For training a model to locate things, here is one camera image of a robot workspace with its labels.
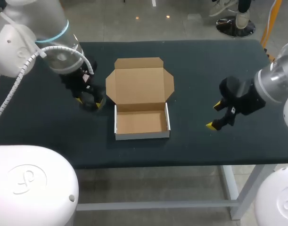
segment black table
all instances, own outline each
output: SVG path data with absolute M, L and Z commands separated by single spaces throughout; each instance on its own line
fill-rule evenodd
M 99 85 L 105 85 L 117 58 L 164 61 L 175 83 L 168 100 L 170 138 L 115 141 L 114 103 L 108 99 L 98 113 L 81 110 L 60 78 L 38 59 L 0 117 L 0 145 L 47 147 L 75 169 L 288 163 L 283 105 L 238 115 L 234 127 L 221 131 L 205 126 L 224 114 L 212 108 L 221 99 L 222 79 L 251 78 L 269 63 L 257 41 L 94 42 L 82 47 L 87 57 L 98 62 Z M 0 105 L 13 82 L 0 77 Z

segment metal table frame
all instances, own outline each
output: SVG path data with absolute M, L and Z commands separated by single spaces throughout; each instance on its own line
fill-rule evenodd
M 231 219 L 240 220 L 252 204 L 261 183 L 274 171 L 276 164 L 256 165 L 240 193 L 232 166 L 220 167 L 228 200 L 87 203 L 78 204 L 77 211 L 230 207 Z

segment brown cardboard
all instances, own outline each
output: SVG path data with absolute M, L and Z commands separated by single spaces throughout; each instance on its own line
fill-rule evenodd
M 151 133 L 153 138 L 152 133 L 170 130 L 165 102 L 174 81 L 163 64 L 158 57 L 117 59 L 106 78 L 106 94 L 116 103 L 116 134 Z

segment chair base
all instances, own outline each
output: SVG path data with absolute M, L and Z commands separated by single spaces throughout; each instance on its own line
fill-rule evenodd
M 239 29 L 236 26 L 236 16 L 226 16 L 216 22 L 216 28 L 222 34 L 234 38 L 244 38 L 254 34 L 256 27 L 252 21 L 249 21 L 246 28 Z

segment gray floor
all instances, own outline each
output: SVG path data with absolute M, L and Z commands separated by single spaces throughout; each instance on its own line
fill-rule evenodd
M 251 19 L 260 40 L 273 0 L 256 0 Z M 62 0 L 79 41 L 231 39 L 209 18 L 210 0 Z M 284 0 L 268 42 L 277 56 L 288 43 L 288 0 Z M 234 166 L 241 190 L 253 166 Z M 78 170 L 80 203 L 224 198 L 216 166 Z M 231 221 L 226 208 L 78 212 L 76 226 L 257 226 L 253 206 L 241 221 Z

